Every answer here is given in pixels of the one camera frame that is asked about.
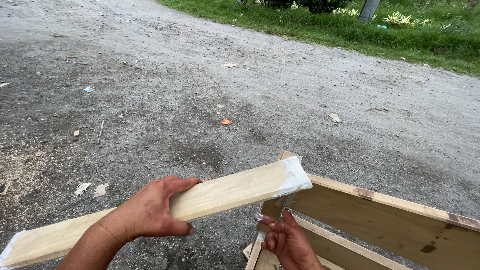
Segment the hand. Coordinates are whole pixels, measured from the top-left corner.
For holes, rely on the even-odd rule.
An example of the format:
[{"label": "hand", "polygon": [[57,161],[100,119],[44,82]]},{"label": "hand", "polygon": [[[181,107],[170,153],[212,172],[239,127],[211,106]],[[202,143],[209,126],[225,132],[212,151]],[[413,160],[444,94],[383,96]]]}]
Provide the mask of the hand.
[{"label": "hand", "polygon": [[256,214],[255,220],[267,225],[267,233],[262,248],[273,252],[285,270],[324,270],[318,260],[307,235],[297,224],[290,211],[283,211],[284,221]]},{"label": "hand", "polygon": [[198,178],[179,179],[168,176],[150,181],[128,201],[97,222],[118,241],[130,242],[140,236],[184,236],[194,232],[188,222],[170,215],[169,199],[202,181]]}]

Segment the dirt road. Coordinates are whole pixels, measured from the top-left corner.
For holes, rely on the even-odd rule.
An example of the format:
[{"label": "dirt road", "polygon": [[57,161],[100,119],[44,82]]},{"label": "dirt road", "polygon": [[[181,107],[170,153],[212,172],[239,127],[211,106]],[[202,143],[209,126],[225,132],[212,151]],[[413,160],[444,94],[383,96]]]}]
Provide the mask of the dirt road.
[{"label": "dirt road", "polygon": [[[477,78],[151,0],[2,0],[0,14],[0,81],[10,83],[0,88],[0,249],[17,231],[114,207],[149,180],[217,178],[273,162],[281,148],[308,172],[480,218]],[[92,186],[75,196],[80,182]],[[107,195],[93,199],[104,183]],[[190,237],[138,239],[110,268],[243,269],[259,209],[198,221]]]}]

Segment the bush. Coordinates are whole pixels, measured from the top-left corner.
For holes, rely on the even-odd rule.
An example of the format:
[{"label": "bush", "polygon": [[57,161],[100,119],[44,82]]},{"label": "bush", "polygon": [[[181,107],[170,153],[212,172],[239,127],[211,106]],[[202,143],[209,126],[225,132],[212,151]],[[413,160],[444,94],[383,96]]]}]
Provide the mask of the bush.
[{"label": "bush", "polygon": [[331,13],[332,11],[343,8],[348,3],[347,0],[299,0],[297,4],[307,7],[310,13]]}]

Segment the white putty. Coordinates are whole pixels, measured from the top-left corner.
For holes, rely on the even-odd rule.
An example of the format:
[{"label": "white putty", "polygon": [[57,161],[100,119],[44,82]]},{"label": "white putty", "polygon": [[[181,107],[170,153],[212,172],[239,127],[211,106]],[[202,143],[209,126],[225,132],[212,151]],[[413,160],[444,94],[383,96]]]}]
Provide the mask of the white putty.
[{"label": "white putty", "polygon": [[285,182],[276,190],[275,198],[313,187],[312,182],[301,167],[297,157],[290,157],[281,160],[281,162],[286,166]]},{"label": "white putty", "polygon": [[264,217],[265,217],[265,216],[262,215],[262,214],[255,214],[255,215],[253,216],[253,218],[254,218],[255,221],[257,221],[257,222],[260,222]]},{"label": "white putty", "polygon": [[0,255],[0,270],[9,270],[9,269],[14,269],[16,267],[10,267],[10,268],[6,268],[5,266],[3,266],[3,262],[5,261],[5,259],[8,257],[8,255],[10,254],[10,252],[12,251],[12,245],[13,243],[15,243],[15,241],[17,240],[17,238],[23,233],[23,232],[26,232],[25,230],[19,232],[19,233],[16,233],[12,239],[10,240],[10,242],[8,243],[8,245],[5,247],[5,249],[3,250],[3,252],[1,253]]}]

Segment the green grass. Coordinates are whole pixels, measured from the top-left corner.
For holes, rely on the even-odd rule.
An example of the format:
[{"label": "green grass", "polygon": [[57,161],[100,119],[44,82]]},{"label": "green grass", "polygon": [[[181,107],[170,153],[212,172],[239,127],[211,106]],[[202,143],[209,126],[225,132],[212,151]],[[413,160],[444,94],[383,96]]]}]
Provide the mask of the green grass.
[{"label": "green grass", "polygon": [[[377,18],[370,24],[360,23],[358,17],[312,15],[305,8],[275,10],[252,1],[247,6],[238,5],[235,0],[157,1],[193,16],[265,31],[285,39],[341,47],[385,59],[404,57],[408,62],[480,76],[480,9],[464,8],[468,4],[465,0],[450,3],[434,0],[424,13],[421,11],[426,0],[387,0],[380,4]],[[361,10],[363,3],[355,0],[347,7]],[[412,20],[430,19],[432,24],[426,27],[386,25],[382,18],[397,11],[412,15]],[[441,25],[449,24],[452,25],[442,29]],[[386,25],[387,29],[377,25]]]}]

